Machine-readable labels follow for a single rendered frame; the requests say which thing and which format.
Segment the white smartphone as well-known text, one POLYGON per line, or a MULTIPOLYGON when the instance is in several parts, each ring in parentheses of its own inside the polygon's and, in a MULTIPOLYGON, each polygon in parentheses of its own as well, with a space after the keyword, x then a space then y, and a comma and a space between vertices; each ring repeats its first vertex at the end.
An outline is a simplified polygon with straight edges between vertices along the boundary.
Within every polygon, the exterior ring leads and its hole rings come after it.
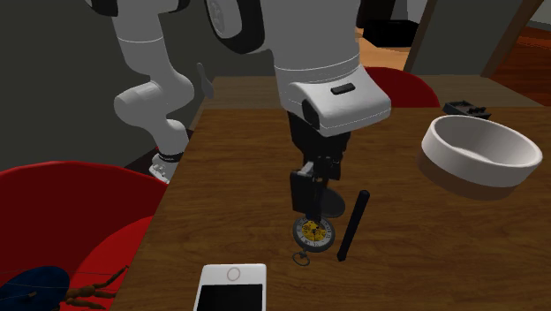
POLYGON ((193 311, 267 311, 267 266, 204 265, 193 311))

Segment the white bowl brown base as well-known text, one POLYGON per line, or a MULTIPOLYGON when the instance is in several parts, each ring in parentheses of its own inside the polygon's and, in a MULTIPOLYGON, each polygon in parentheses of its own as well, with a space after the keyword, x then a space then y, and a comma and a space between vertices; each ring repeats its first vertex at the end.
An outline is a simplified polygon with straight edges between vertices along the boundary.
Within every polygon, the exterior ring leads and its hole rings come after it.
POLYGON ((496 201, 512 194, 542 163, 540 148, 505 125, 459 115, 434 119, 421 141, 419 170, 465 198, 496 201))

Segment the silver pocket watch yellow dial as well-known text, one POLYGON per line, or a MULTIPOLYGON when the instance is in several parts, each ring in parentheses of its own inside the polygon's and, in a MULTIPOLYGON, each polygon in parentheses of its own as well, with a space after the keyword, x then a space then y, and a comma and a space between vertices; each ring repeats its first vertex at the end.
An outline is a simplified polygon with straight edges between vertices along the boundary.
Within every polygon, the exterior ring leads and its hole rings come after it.
POLYGON ((327 251, 333 246, 336 238, 333 224, 323 216, 318 222, 305 216, 298 218, 293 224, 292 236, 301 248, 292 255, 292 260, 299 266, 308 266, 308 253, 327 251))

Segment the dark blue cushion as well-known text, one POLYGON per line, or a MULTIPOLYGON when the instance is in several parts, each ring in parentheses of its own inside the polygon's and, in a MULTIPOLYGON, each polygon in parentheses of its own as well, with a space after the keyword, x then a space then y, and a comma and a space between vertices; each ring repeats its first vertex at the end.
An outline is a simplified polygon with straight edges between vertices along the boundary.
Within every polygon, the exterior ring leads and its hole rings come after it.
POLYGON ((54 311, 70 282, 68 273, 55 266, 25 270, 0 286, 0 311, 54 311))

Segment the brown twig figure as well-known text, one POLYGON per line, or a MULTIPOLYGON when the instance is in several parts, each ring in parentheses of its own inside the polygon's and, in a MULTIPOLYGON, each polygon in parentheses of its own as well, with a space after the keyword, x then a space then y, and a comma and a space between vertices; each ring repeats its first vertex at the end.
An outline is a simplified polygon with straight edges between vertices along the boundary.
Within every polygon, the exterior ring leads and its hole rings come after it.
POLYGON ((66 291, 64 297, 53 307, 50 311, 61 311, 62 304, 73 307, 87 307, 88 309, 106 310, 106 307, 102 304, 95 303, 87 300, 89 297, 96 297, 101 299, 114 299, 117 296, 117 292, 105 292, 103 288, 108 287, 114 281, 116 281, 124 272, 130 268, 129 265, 125 265, 122 269, 112 275, 101 272, 91 272, 91 275, 109 276, 105 282, 88 284, 85 286, 70 288, 66 291))

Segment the red chair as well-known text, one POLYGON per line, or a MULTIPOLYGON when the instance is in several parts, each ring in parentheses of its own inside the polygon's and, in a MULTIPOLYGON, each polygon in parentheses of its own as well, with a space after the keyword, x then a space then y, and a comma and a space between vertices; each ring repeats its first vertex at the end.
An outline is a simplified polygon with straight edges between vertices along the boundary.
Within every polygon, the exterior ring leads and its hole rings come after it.
MULTIPOLYGON (((46 162, 0 171, 0 286, 42 266, 64 269, 69 289, 105 282, 132 264, 166 189, 156 178, 106 164, 46 162)), ((103 290, 117 292, 127 271, 103 290)), ((62 304, 61 311, 108 311, 114 301, 87 300, 106 310, 62 304)))
POLYGON ((436 108, 439 99, 427 83, 408 72, 388 67, 367 67, 366 72, 389 96, 393 108, 436 108))

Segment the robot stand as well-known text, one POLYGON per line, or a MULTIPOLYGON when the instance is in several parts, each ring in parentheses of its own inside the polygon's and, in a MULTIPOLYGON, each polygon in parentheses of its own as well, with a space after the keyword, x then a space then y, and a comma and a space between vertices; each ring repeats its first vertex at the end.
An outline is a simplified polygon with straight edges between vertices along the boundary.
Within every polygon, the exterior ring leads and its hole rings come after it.
POLYGON ((126 165, 126 168, 153 175, 149 169, 154 166, 154 171, 157 174, 163 178, 171 179, 190 141, 190 133, 193 133, 193 130, 180 126, 167 137, 156 137, 156 147, 126 165))

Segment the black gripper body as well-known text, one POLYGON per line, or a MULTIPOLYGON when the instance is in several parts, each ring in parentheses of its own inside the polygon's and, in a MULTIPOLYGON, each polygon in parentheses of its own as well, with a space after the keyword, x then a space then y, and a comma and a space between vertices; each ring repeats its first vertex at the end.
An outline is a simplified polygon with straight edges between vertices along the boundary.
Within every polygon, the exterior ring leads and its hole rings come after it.
POLYGON ((351 132, 324 137, 305 120, 288 112, 291 139, 303 154, 303 163, 314 161, 319 156, 330 157, 334 162, 341 162, 347 149, 351 132))

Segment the black pen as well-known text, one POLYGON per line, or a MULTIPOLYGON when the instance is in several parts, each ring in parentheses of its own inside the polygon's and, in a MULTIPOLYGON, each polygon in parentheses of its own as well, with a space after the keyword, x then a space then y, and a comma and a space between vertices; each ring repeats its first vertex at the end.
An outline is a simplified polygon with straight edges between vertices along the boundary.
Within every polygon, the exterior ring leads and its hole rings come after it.
POLYGON ((351 212, 349 223, 347 224, 347 228, 343 236, 343 241, 336 254, 336 258, 340 262, 343 262, 346 260, 347 254, 351 247, 351 243, 357 232, 361 218, 366 209, 366 205, 369 202, 370 196, 371 194, 367 190, 361 190, 359 192, 353 211, 351 212))

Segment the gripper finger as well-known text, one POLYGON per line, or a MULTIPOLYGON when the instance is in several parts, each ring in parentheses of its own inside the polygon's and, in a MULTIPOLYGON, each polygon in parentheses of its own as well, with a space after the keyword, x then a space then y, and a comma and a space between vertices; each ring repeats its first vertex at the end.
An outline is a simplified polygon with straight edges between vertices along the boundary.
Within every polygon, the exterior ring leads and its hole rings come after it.
POLYGON ((324 178, 339 180, 341 178, 342 156, 328 156, 322 158, 322 173, 324 178))
POLYGON ((307 162, 290 174, 292 209, 308 220, 321 220, 321 183, 317 181, 314 162, 307 162))

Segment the brown wooden table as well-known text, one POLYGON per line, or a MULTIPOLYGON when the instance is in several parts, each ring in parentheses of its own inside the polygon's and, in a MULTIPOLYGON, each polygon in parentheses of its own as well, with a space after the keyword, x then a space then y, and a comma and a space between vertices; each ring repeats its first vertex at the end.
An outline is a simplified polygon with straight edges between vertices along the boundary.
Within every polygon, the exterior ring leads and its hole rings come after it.
POLYGON ((110 311, 192 311, 205 264, 242 262, 266 264, 267 311, 551 311, 551 163, 499 201, 448 192, 416 164, 441 113, 354 132, 334 188, 366 212, 345 261, 301 267, 286 113, 205 110, 110 311))

